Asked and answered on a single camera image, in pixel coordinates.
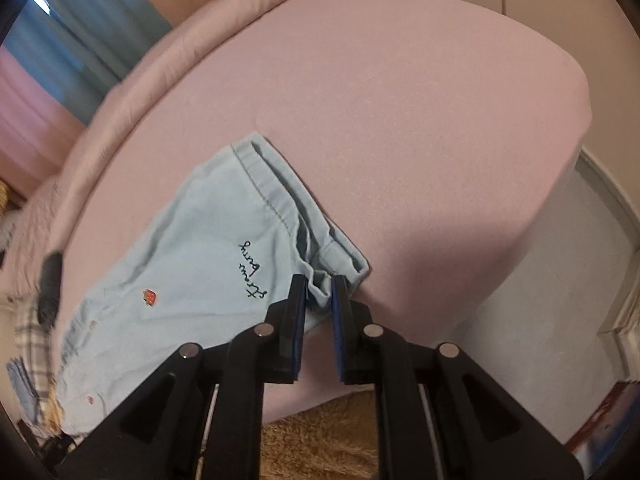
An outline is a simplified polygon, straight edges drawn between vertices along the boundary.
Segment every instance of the plaid fabric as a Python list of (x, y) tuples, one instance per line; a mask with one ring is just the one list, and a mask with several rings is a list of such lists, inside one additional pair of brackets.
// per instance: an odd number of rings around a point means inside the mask
[(50, 335), (38, 323), (38, 295), (25, 300), (16, 312), (15, 346), (24, 361), (24, 368), (38, 397), (36, 425), (44, 421), (52, 380)]

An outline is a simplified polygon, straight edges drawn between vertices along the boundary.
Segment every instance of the bright light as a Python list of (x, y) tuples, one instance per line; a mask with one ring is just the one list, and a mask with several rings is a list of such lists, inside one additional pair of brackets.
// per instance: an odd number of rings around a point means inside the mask
[(47, 14), (51, 14), (51, 9), (49, 9), (49, 4), (46, 0), (33, 0), (38, 4), (38, 6), (44, 10)]

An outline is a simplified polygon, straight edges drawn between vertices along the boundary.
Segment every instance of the blue curtain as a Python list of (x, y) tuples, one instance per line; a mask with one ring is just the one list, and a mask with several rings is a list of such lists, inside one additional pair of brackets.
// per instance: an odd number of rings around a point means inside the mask
[(148, 0), (29, 0), (4, 46), (82, 123), (171, 30)]

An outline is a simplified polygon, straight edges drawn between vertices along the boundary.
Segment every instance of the curtain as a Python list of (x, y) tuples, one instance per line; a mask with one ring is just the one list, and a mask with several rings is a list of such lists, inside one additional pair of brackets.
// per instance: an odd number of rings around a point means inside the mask
[(28, 197), (106, 93), (211, 0), (29, 0), (0, 46), (0, 178)]

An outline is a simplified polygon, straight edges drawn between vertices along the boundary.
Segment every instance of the white tile floor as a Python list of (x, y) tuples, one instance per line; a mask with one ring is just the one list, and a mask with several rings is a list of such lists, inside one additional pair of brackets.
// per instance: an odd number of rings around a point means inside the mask
[(448, 336), (562, 442), (615, 382), (596, 336), (634, 252), (574, 171), (531, 252)]

